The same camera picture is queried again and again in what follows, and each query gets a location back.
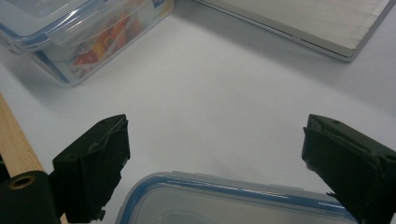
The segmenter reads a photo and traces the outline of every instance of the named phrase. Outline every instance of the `blue lid rim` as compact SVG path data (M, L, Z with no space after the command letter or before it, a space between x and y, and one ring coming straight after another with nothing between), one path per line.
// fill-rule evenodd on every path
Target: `blue lid rim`
M129 224L134 214L134 209L140 200L154 187L159 185L171 185L176 187L186 187L189 189L207 190L217 193L241 196L251 199L265 200L274 203L283 203L288 205L298 205L309 207L328 212L339 214L340 216L356 222L356 219L348 213L348 211L340 204L324 200L305 198L295 195L279 195L274 193L258 192L249 189L240 189L236 187L224 186L219 184L207 183L198 180L191 180L175 176L157 175L149 177L135 188L132 189L123 206L123 214L121 215L120 224Z
M38 46L45 46L45 43L50 40L51 34L55 33L69 22L76 20L90 9L93 9L106 1L108 0L91 0L31 35L17 35L11 29L3 25L3 23L0 23L0 32L11 39L14 39L14 45L18 47L18 49L30 51L29 49L31 47L36 46L37 49L35 48L35 50L40 50Z
M52 60L49 59L49 57L47 57L47 55L46 55L42 50L35 52L34 55L35 55L39 60L41 60L41 62L44 63L49 69L51 69L54 73L56 73L56 75L58 75L58 78L59 78L62 82L66 83L66 84L69 84L69 83L70 83L69 79L67 79L67 78L64 76L64 74L63 74L61 71L59 71L59 69L58 69L58 68L56 67L56 65L52 62Z

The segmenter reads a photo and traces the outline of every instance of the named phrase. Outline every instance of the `food inside container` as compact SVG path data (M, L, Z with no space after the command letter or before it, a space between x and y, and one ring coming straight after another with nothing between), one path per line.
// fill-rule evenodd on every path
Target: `food inside container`
M74 86L173 9L173 0L0 0L0 40ZM9 16L21 15L16 21Z

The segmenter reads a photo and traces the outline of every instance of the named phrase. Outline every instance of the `screw hole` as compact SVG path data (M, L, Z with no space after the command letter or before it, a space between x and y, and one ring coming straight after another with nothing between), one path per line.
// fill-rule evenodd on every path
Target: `screw hole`
M13 180L9 184L9 188L10 189L24 189L27 186L31 185L33 182L35 182L34 175L25 175L25 176L21 176L15 180Z

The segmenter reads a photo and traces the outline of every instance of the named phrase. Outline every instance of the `wooden stick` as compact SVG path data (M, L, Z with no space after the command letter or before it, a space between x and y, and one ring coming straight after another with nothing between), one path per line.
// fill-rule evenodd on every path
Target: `wooden stick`
M11 177L29 171L44 171L1 93L0 154ZM67 223L65 215L61 217L61 222Z

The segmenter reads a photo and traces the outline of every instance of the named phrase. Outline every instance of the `container lid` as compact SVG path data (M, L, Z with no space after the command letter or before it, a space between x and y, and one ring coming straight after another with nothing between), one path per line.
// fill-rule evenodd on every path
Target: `container lid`
M339 202L325 194L173 172L149 175L137 183L116 223L357 222Z
M0 0L0 43L22 53L82 43L111 26L131 0Z

